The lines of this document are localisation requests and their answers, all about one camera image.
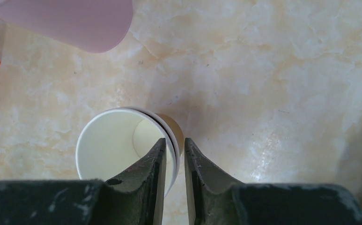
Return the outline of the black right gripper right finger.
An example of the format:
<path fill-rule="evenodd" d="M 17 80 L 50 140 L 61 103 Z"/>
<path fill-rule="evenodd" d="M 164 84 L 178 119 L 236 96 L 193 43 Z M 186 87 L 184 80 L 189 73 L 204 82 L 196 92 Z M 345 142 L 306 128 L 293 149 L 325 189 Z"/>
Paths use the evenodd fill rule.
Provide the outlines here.
<path fill-rule="evenodd" d="M 191 225 L 362 225 L 362 209 L 334 184 L 243 183 L 185 139 Z"/>

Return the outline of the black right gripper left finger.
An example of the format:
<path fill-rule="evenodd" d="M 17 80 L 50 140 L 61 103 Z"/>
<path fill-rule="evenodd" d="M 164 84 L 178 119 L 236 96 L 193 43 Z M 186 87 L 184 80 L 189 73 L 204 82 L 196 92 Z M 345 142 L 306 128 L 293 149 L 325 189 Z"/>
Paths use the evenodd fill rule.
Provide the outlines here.
<path fill-rule="evenodd" d="M 0 180 L 0 225 L 160 225 L 166 140 L 107 181 Z"/>

